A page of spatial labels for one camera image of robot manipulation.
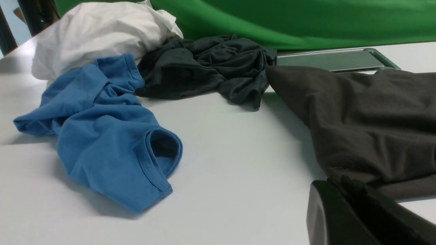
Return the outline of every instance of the white table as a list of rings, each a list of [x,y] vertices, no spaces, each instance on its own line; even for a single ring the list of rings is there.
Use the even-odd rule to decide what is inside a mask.
[[[307,245],[310,183],[324,179],[310,132],[270,88],[257,112],[219,94],[141,99],[183,141],[174,193],[142,215],[68,179],[53,138],[12,120],[39,106],[35,39],[0,60],[0,244]],[[436,42],[375,47],[403,70],[436,71]],[[436,200],[402,203],[436,223]]]

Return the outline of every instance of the blue t-shirt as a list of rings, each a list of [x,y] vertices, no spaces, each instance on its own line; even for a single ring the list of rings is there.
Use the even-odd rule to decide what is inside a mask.
[[[131,54],[97,59],[60,76],[14,123],[56,136],[72,180],[140,213],[172,192],[167,177],[182,155],[179,138],[132,94],[143,86]]]

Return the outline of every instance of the green fabric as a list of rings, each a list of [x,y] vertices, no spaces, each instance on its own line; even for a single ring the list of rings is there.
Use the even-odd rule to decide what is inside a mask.
[[[70,9],[77,6],[79,3],[89,3],[89,2],[106,2],[106,3],[114,3],[114,2],[139,2],[140,0],[54,0],[56,4],[56,8],[58,9],[59,15],[63,16]]]
[[[236,33],[305,50],[436,41],[436,0],[151,0],[185,38]]]

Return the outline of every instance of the white t-shirt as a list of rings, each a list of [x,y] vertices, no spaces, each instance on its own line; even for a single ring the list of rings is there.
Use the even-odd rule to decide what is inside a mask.
[[[37,36],[32,75],[55,80],[97,58],[132,53],[136,62],[183,34],[176,17],[141,3],[81,3]]]

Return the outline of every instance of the brown fabric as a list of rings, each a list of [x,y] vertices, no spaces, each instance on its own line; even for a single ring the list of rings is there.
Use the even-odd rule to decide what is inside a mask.
[[[436,73],[279,66],[266,75],[310,128],[328,176],[347,175],[395,199],[436,194]]]

